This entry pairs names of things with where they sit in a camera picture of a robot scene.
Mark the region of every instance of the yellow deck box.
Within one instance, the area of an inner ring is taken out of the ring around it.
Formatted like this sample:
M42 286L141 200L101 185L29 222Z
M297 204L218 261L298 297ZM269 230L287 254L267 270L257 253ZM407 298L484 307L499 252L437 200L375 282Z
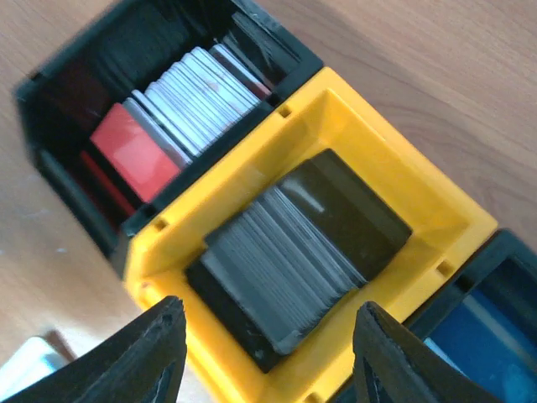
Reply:
M373 281L345 296L288 358L263 374L189 287L204 237L286 172L333 149L411 228ZM481 247L496 221L334 71L324 68L131 241L125 282L143 308L185 303L188 359L222 402L328 401L352 373L357 309L376 301L399 321Z

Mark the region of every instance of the table surface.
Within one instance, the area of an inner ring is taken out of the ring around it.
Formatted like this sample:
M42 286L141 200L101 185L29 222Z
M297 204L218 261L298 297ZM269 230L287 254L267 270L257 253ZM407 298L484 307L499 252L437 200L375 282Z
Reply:
M27 162L10 92L107 0L1 0L0 362L58 329L76 354L138 308ZM537 2L261 0L504 227L537 248ZM189 376L185 401L200 389Z

